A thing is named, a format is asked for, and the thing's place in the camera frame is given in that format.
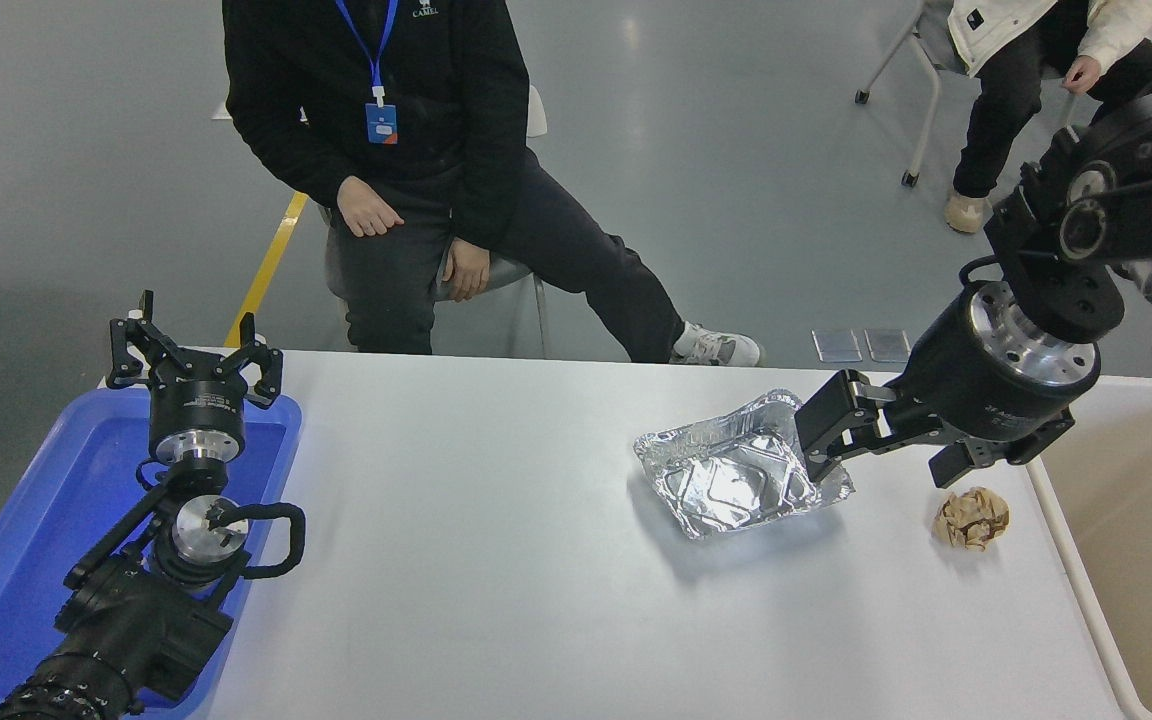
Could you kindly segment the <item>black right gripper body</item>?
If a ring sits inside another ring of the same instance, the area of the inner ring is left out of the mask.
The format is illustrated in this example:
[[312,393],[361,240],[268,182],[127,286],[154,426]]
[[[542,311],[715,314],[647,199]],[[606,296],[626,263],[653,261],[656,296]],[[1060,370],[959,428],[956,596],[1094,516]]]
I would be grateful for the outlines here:
[[902,387],[952,429],[1015,441],[1089,388],[1089,347],[1044,332],[1010,288],[965,288],[916,341]]

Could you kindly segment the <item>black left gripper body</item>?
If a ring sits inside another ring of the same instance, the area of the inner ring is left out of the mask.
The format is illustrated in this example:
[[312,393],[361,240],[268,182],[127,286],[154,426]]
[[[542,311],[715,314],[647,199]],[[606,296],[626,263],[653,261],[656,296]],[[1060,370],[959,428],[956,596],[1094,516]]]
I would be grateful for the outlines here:
[[242,376],[219,377],[206,370],[200,378],[194,378],[169,363],[151,369],[150,441],[160,444],[188,430],[211,430],[242,444],[247,389]]

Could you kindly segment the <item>person's right hand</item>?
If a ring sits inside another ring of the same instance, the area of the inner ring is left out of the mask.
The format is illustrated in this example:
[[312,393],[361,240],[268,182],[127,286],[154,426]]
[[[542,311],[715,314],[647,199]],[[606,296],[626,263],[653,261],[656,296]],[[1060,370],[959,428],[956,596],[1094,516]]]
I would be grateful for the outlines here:
[[396,209],[392,209],[374,188],[356,176],[340,182],[335,206],[340,219],[356,237],[384,236],[404,223]]

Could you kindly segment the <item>person's left hand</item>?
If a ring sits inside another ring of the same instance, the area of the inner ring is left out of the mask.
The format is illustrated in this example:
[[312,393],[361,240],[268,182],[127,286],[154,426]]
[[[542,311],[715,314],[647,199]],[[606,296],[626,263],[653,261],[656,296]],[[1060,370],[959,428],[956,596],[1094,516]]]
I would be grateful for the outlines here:
[[490,282],[490,265],[492,253],[483,247],[454,237],[450,241],[448,258],[444,266],[444,283],[449,287],[449,297],[454,302],[475,300],[486,291]]
[[1066,70],[1061,86],[1069,94],[1087,94],[1102,77],[1102,65],[1093,56],[1078,55]]

